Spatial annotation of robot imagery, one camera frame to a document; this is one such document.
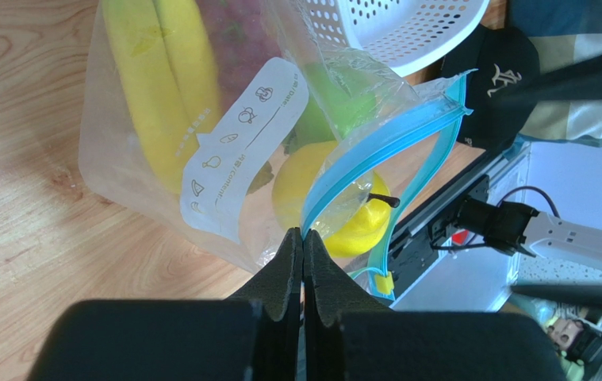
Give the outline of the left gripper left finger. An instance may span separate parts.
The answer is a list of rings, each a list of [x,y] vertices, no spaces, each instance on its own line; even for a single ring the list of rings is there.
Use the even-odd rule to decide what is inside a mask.
[[[223,300],[92,299],[52,326],[31,380],[293,380],[303,240]]]

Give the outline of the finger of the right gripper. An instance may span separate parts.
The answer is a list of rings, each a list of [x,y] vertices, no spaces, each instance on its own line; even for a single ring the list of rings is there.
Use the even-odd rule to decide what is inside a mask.
[[[539,54],[526,37],[497,37],[496,63],[524,69],[527,77],[496,88],[497,109],[531,109],[543,101],[602,100],[602,55],[539,73]]]

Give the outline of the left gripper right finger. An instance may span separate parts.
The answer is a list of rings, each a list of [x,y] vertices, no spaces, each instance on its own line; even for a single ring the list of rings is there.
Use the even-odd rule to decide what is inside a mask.
[[[510,313],[397,312],[359,287],[315,231],[303,240],[309,380],[563,380],[552,342]]]

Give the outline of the yellow pear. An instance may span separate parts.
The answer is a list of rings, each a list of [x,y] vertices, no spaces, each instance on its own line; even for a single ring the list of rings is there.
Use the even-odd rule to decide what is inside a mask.
[[[283,229],[301,227],[307,195],[328,165],[338,143],[307,144],[281,166],[272,189],[272,206]],[[384,237],[392,210],[400,205],[384,179],[371,171],[351,183],[312,223],[330,256],[348,258],[370,251]]]

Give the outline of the clear zip top bag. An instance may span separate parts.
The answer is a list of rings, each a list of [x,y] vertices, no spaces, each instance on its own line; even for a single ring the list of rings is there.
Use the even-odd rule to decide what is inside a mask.
[[[465,105],[465,71],[411,85],[363,50],[325,44],[313,31],[303,1],[261,1],[265,24],[282,57],[269,59],[200,144],[172,194],[156,178],[140,146],[117,72],[101,3],[86,70],[79,168],[96,194],[169,225],[190,242],[250,272],[279,250],[288,229],[277,222],[272,189],[291,155],[285,142],[315,91],[304,66],[349,66],[366,73],[378,115],[352,130],[325,160],[301,212],[302,232],[336,196],[367,173],[378,173],[400,205],[384,237],[348,260],[348,275],[373,295],[393,296],[387,252],[395,225],[443,166],[454,147]]]

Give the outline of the green lime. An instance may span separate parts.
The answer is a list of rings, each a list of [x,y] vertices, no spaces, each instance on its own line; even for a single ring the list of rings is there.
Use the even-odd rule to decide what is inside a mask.
[[[285,142],[285,154],[312,143],[342,140],[378,115],[377,100],[366,73],[349,66],[304,66],[314,89],[305,111]]]

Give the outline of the yellow banana bunch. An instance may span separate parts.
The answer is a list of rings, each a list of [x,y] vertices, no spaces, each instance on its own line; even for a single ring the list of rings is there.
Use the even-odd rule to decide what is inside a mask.
[[[102,16],[133,127],[172,194],[223,115],[218,69],[195,1],[103,1]]]

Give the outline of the red grape bunch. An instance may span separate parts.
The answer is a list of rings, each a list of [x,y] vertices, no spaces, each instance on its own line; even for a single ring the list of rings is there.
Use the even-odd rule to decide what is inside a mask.
[[[228,110],[264,64],[282,57],[265,24],[261,1],[198,1],[201,19],[216,57],[221,105]]]

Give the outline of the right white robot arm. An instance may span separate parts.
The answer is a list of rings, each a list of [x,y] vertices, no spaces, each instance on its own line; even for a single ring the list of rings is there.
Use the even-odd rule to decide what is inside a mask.
[[[490,101],[498,109],[543,101],[602,100],[602,55],[529,79]],[[484,238],[490,248],[547,259],[568,260],[602,271],[602,229],[578,225],[530,206],[493,206],[464,199],[454,223]]]

